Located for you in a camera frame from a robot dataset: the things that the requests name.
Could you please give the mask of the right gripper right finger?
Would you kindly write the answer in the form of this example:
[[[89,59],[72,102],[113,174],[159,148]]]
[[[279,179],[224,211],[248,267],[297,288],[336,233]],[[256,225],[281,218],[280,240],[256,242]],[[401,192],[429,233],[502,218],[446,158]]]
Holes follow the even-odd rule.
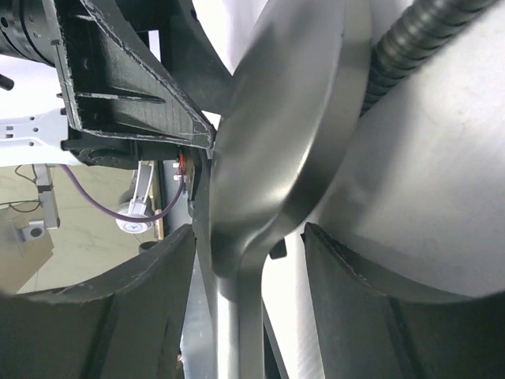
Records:
[[[303,240],[326,377],[503,377],[503,292],[468,297],[415,282],[314,223]]]

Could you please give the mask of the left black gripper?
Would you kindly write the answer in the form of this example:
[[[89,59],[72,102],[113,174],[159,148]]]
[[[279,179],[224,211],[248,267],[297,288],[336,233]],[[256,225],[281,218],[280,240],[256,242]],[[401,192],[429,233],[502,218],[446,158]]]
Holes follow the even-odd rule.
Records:
[[[1,0],[1,55],[55,65],[70,125],[211,148],[215,129],[114,1]]]

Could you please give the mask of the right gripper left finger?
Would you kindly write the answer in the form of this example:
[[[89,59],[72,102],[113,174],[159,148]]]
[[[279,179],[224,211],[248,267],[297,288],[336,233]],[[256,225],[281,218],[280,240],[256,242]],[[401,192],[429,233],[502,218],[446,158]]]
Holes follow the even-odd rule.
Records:
[[[195,253],[186,224],[83,283],[2,295],[2,377],[175,378]]]

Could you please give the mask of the grey shower head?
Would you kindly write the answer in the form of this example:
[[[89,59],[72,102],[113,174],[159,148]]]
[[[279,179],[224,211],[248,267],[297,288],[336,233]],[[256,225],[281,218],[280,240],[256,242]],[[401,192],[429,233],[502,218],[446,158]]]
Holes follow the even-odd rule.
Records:
[[[371,55],[367,1],[269,1],[236,68],[209,186],[215,371],[262,378],[262,271],[331,186]]]

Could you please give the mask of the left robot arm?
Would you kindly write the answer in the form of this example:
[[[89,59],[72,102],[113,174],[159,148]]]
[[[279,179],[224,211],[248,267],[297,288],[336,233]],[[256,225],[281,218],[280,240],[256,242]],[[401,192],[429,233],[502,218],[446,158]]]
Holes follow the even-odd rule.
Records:
[[[1,164],[133,170],[213,145],[230,75],[191,1],[4,1],[1,54],[45,64],[62,101],[1,120]]]

